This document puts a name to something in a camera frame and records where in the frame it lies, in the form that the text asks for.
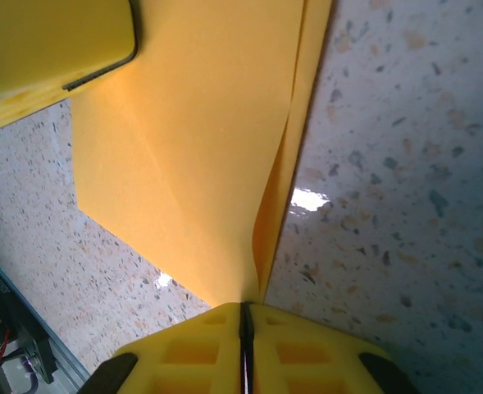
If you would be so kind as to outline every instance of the yellow paper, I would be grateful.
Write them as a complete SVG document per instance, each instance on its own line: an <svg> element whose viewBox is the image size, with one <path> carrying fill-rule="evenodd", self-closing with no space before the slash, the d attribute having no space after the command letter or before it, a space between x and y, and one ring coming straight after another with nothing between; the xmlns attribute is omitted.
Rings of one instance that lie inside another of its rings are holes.
<svg viewBox="0 0 483 394"><path fill-rule="evenodd" d="M72 99L80 208L211 305L264 296L329 5L140 1L137 59Z"/></svg>

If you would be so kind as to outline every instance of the folded paper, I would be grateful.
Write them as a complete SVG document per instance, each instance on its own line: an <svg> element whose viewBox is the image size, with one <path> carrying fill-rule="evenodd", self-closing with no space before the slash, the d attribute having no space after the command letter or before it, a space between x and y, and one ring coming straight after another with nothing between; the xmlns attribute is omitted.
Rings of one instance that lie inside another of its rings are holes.
<svg viewBox="0 0 483 394"><path fill-rule="evenodd" d="M78 205L207 303L262 300L330 1L136 7L137 58L72 99Z"/></svg>

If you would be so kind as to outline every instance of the speckled floor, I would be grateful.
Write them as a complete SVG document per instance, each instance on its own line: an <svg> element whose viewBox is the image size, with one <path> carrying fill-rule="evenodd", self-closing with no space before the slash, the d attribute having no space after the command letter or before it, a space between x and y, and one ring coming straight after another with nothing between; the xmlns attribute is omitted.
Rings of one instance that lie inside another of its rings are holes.
<svg viewBox="0 0 483 394"><path fill-rule="evenodd" d="M483 0L340 2L321 63L267 303L483 392ZM0 130L0 265L89 370L207 309L76 209L68 102Z"/></svg>

